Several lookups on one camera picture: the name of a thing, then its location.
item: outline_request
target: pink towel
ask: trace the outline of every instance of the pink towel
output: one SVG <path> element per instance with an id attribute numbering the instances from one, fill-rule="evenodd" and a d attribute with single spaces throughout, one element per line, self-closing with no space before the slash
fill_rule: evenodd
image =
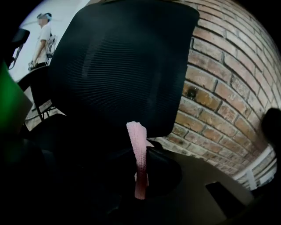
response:
<path id="1" fill-rule="evenodd" d="M 127 130 L 137 160 L 135 197 L 145 199 L 145 190 L 149 185 L 146 173 L 146 146 L 154 146 L 146 140 L 146 129 L 140 123 L 127 123 Z"/>

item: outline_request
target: white wall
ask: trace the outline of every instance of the white wall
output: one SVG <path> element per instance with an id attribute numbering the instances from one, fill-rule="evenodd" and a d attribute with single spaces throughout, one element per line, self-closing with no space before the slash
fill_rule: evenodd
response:
<path id="1" fill-rule="evenodd" d="M 73 16 L 88 2 L 89 0 L 45 0 L 28 15 L 20 27 L 29 30 L 30 35 L 19 54 L 14 68 L 9 70 L 11 77 L 15 81 L 20 80 L 29 72 L 28 63 L 32 60 L 40 32 L 40 26 L 37 24 L 37 15 L 47 12 L 52 14 L 52 34 L 58 36 L 59 42 Z"/>

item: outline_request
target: man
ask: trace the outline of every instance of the man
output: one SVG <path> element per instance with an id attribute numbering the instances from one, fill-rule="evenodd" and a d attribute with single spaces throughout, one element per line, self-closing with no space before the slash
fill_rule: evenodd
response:
<path id="1" fill-rule="evenodd" d="M 51 19 L 51 13 L 39 14 L 37 16 L 37 21 L 41 27 L 41 31 L 36 43 L 35 52 L 32 59 L 33 65 L 31 66 L 31 70 L 45 66 L 46 62 L 48 61 L 46 55 L 46 43 L 51 36 L 51 26 L 49 23 Z"/>

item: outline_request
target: backpack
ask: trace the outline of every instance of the backpack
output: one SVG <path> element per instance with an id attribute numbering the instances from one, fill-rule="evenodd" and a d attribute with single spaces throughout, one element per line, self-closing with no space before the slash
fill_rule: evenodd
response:
<path id="1" fill-rule="evenodd" d="M 53 57 L 54 51 L 55 51 L 55 48 L 56 48 L 57 40 L 58 40 L 57 35 L 52 35 L 51 34 L 51 37 L 49 38 L 49 40 L 47 41 L 47 44 L 46 44 L 46 55 L 47 55 L 47 58 L 52 58 Z"/>

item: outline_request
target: brick wall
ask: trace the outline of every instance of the brick wall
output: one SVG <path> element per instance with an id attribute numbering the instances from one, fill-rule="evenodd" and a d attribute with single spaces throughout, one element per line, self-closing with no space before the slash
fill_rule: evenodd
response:
<path id="1" fill-rule="evenodd" d="M 200 20 L 173 131 L 156 140 L 235 174 L 267 145 L 259 123 L 269 108 L 281 107 L 280 55 L 261 24 L 235 2 L 174 2 L 198 10 Z"/>

